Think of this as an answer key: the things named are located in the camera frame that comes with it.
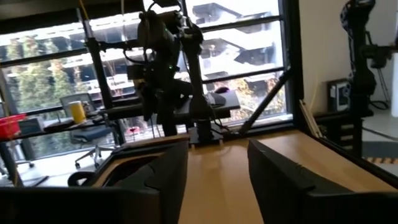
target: window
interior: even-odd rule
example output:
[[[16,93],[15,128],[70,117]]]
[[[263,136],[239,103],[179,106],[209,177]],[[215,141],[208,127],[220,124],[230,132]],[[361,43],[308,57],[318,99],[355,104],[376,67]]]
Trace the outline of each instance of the window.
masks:
[[[0,35],[0,62],[82,49],[84,39],[80,23]]]
[[[260,27],[204,33],[200,55],[203,78],[209,79],[214,73],[228,76],[283,66],[279,22],[270,23],[268,30],[263,24]]]
[[[186,0],[188,15],[200,27],[279,15],[278,0]]]
[[[144,0],[146,8],[152,3]],[[199,0],[186,0],[188,15],[200,27],[213,27],[219,24],[231,24],[230,29],[222,29],[203,34],[202,52],[199,56],[205,92],[215,91],[221,86],[235,90],[241,109],[232,111],[232,118],[224,119],[226,125],[242,123],[256,110],[259,103],[275,85],[279,73],[234,78],[234,75],[266,71],[283,67],[282,38],[280,22],[237,26],[241,20],[253,20],[261,17],[279,15],[278,1],[267,0],[265,3],[249,0],[227,1],[214,0],[205,3]],[[155,5],[155,12],[177,10],[178,7],[162,9]],[[115,15],[90,21],[94,36],[99,41],[120,42],[137,38],[139,13]],[[30,30],[0,36],[0,62],[19,58],[83,49],[85,35],[80,23]],[[136,48],[127,55],[142,60],[142,49]],[[117,97],[131,96],[136,89],[127,79],[127,60],[122,50],[109,49],[101,53],[105,75],[111,94]],[[177,66],[180,71],[175,78],[190,81],[180,54]],[[14,67],[4,67],[7,85],[19,112],[40,110],[60,106],[59,98],[74,93],[89,93],[97,106],[101,106],[101,91],[93,69],[90,54],[81,54],[56,60],[28,63]],[[217,78],[228,77],[231,80],[214,82]],[[286,113],[284,88],[278,93],[261,117]],[[46,124],[65,117],[63,111],[39,115]],[[163,136],[161,125],[144,121],[142,117],[123,121],[124,134],[128,141],[149,139]],[[178,126],[178,132],[184,133],[185,126]],[[32,148],[37,157],[60,152],[69,152],[78,147],[71,142],[69,133],[32,138]]]
[[[277,81],[276,73],[268,73],[256,75],[247,78],[238,78],[224,82],[212,83],[212,85],[204,85],[205,91],[213,92],[219,87],[226,86],[230,90],[235,90],[241,104],[241,109],[233,110],[231,117],[223,119],[225,124],[242,123],[248,119],[257,109],[261,101],[268,94],[267,90],[272,89]],[[271,101],[270,105],[261,114],[261,118],[268,117],[272,114],[286,113],[285,89],[281,89],[277,96]]]

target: diagonal metal rod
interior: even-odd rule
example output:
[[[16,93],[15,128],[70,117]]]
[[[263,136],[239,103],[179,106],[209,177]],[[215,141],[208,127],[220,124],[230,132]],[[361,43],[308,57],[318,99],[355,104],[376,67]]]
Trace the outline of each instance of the diagonal metal rod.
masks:
[[[263,101],[257,107],[257,109],[252,114],[252,116],[245,123],[243,123],[241,129],[238,131],[239,134],[246,134],[251,129],[251,127],[256,122],[258,117],[260,117],[261,113],[267,108],[267,106],[274,99],[276,94],[278,94],[279,90],[286,84],[286,82],[292,76],[293,76],[293,72],[291,72],[291,70],[284,72],[282,74],[282,76],[280,76],[279,81],[272,88],[272,90],[268,93],[268,95],[263,99]]]

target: table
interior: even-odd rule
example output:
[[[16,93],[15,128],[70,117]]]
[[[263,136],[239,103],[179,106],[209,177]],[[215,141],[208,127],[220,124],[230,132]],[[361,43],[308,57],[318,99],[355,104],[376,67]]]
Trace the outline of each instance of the table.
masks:
[[[94,126],[100,126],[100,125],[104,125],[104,123],[93,123],[92,121],[87,121],[84,124],[75,124],[69,128],[65,128],[65,129],[59,129],[56,131],[52,131],[52,132],[45,132],[45,131],[41,131],[41,132],[37,132],[37,133],[32,133],[32,134],[23,134],[23,135],[19,135],[14,137],[12,140],[18,140],[18,139],[26,139],[26,138],[32,138],[32,137],[38,137],[38,136],[44,136],[47,134],[55,134],[55,133],[61,133],[64,131],[73,131],[73,130],[77,130],[77,129],[84,129],[84,128],[90,128],[90,127],[94,127]],[[3,159],[4,161],[4,166],[6,167],[8,174],[9,174],[9,178],[12,181],[12,183],[14,184],[14,186],[16,187],[23,187],[24,183],[18,173],[17,170],[17,165],[14,161],[14,159],[12,158],[12,154],[10,152],[10,150],[7,148],[6,143],[10,141],[10,139],[0,139],[0,157]],[[48,179],[48,176],[44,176],[38,180],[36,180],[32,186],[38,186],[39,184],[41,184],[42,182],[46,181]]]
[[[260,142],[312,172],[353,192],[395,192],[397,189],[368,171],[341,157],[300,131],[287,131],[256,137]],[[248,169],[247,139],[223,146],[200,147],[188,156],[181,224],[263,223]],[[94,183],[102,186],[118,166],[108,166]]]
[[[229,118],[231,117],[231,110],[237,110],[241,107],[238,96],[236,95],[235,91],[229,91],[220,95],[226,98],[226,104],[224,106],[214,108],[214,112],[217,118]],[[181,108],[175,110],[176,124],[190,124],[192,122],[189,115],[190,102],[191,99],[187,100],[187,102],[185,102]],[[117,106],[108,110],[101,110],[98,113],[108,114],[109,119],[111,120],[131,118],[135,116],[142,116],[142,105],[135,104],[129,106]]]

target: wall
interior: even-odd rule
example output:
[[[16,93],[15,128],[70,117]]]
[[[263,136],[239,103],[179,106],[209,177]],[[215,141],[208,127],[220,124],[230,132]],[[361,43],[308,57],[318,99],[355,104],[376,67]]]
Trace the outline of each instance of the wall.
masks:
[[[326,111],[325,82],[345,78],[350,72],[348,36],[340,24],[340,11],[346,2],[300,0],[305,101],[311,103],[316,85],[318,90],[312,106],[314,113]],[[368,23],[375,43],[388,44],[394,39],[396,9],[397,0],[377,1]],[[391,62],[383,73],[387,84],[391,85]],[[379,85],[373,99],[382,99]]]

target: wooden surface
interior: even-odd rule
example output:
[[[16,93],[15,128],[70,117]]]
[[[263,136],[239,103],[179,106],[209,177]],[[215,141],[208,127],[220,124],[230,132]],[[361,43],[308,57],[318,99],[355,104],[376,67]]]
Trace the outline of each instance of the wooden surface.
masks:
[[[396,190],[299,131],[257,139],[355,192]],[[223,147],[203,147],[189,153],[187,186],[179,223],[262,223],[249,178],[247,146],[248,140],[241,139],[226,142]]]

